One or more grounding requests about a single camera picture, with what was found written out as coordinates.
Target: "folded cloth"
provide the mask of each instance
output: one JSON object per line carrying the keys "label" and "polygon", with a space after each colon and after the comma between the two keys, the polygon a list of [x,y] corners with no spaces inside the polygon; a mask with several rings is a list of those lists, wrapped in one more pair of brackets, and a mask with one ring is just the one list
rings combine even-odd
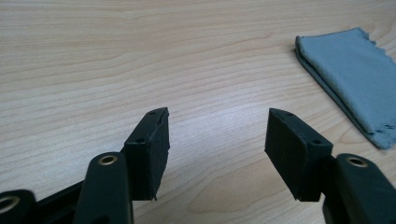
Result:
{"label": "folded cloth", "polygon": [[396,143],[396,64],[366,32],[297,36],[296,54],[367,139],[382,149]]}

